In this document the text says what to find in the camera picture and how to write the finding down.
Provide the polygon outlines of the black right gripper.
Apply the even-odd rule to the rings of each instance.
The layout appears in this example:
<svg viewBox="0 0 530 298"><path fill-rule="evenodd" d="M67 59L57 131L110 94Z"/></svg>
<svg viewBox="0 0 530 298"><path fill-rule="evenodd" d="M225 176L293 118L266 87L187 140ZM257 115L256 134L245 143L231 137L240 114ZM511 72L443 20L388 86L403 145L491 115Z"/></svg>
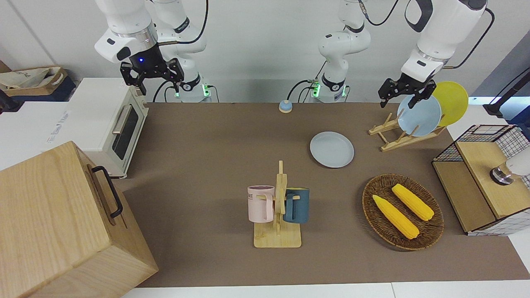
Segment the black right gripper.
<svg viewBox="0 0 530 298"><path fill-rule="evenodd" d="M184 80L184 71L176 57L167 62L159 46L154 45L128 59L129 62L121 62L120 72L125 83L140 90L142 96L147 94L144 79L154 78L163 78L172 82L175 93L179 93L180 84Z"/></svg>

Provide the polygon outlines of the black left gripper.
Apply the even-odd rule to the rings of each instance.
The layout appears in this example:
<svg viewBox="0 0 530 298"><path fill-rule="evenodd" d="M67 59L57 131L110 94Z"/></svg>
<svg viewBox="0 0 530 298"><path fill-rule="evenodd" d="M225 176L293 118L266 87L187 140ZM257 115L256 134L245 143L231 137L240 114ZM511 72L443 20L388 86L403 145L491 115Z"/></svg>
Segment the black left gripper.
<svg viewBox="0 0 530 298"><path fill-rule="evenodd" d="M418 102L429 99L436 87L436 82L432 77L428 77L428 80L425 82L413 79L407 74L401 74L397 80L388 78L378 90L378 95L381 99L379 105L384 109L390 99L400 95L412 94L410 109L413 109Z"/></svg>

